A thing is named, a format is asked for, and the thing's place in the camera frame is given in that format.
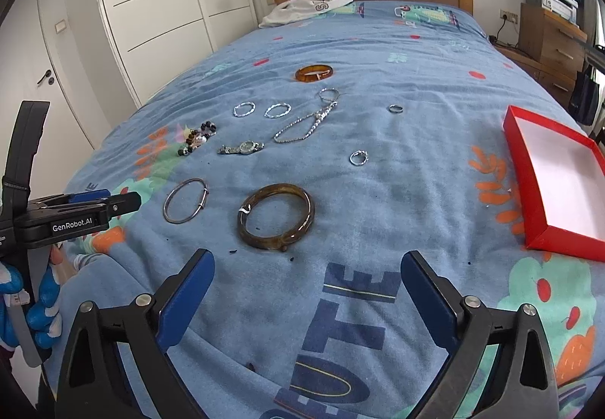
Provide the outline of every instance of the blue gripper pad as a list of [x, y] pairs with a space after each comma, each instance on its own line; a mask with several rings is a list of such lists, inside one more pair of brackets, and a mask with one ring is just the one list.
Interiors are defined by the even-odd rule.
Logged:
[[163, 353], [178, 344], [214, 278], [214, 256], [206, 250], [161, 311], [155, 340]]
[[401, 281], [435, 345], [454, 353], [459, 345], [456, 316], [410, 252], [401, 259]]
[[89, 201], [95, 201], [97, 199], [102, 199], [106, 197], [110, 197], [111, 192], [107, 189], [99, 189], [99, 190], [91, 190], [89, 192], [79, 192], [77, 194], [72, 194], [69, 198], [69, 203], [87, 203]]

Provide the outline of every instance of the light switch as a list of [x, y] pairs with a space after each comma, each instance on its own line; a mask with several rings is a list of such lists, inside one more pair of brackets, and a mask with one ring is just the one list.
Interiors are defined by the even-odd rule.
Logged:
[[65, 20], [61, 20], [59, 23], [54, 25], [54, 29], [57, 33], [61, 33], [63, 30], [67, 28], [67, 23]]

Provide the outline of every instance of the wooden dresser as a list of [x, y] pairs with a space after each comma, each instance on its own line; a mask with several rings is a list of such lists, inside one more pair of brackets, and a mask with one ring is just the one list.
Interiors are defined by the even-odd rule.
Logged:
[[584, 65], [584, 48], [576, 39], [586, 42], [586, 34], [556, 13], [523, 3], [518, 49], [495, 47], [567, 108]]
[[534, 80], [540, 83], [542, 88], [551, 94], [552, 98], [557, 100], [557, 102], [567, 109], [569, 99], [571, 98], [571, 92], [576, 85], [575, 77], [572, 79], [559, 71], [534, 61], [518, 49], [500, 45], [495, 45], [494, 47], [511, 61], [514, 61], [519, 68], [524, 70]]

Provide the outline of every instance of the tortoiseshell bangle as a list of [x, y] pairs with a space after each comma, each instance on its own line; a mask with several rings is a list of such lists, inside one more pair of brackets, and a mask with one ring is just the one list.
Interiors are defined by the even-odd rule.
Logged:
[[[276, 194], [294, 194], [300, 197], [307, 204], [307, 213], [300, 219], [296, 226], [282, 235], [261, 237], [254, 236], [246, 230], [246, 220], [260, 201]], [[311, 227], [313, 218], [315, 217], [315, 202], [307, 191], [293, 184], [272, 184], [257, 190], [241, 205], [237, 213], [237, 230], [240, 238], [252, 247], [264, 250], [281, 250], [285, 252], [288, 245], [300, 240]]]
[[312, 65], [301, 68], [294, 75], [299, 82], [311, 83], [329, 78], [334, 74], [334, 70], [328, 65]]

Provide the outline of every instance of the power outlet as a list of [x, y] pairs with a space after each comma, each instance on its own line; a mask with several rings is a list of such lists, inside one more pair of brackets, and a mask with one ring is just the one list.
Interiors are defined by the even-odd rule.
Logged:
[[504, 15], [506, 15], [507, 22], [512, 22], [515, 25], [519, 23], [519, 15], [517, 15], [516, 13], [513, 13], [512, 11], [504, 11], [503, 9], [501, 9], [500, 18], [504, 19]]

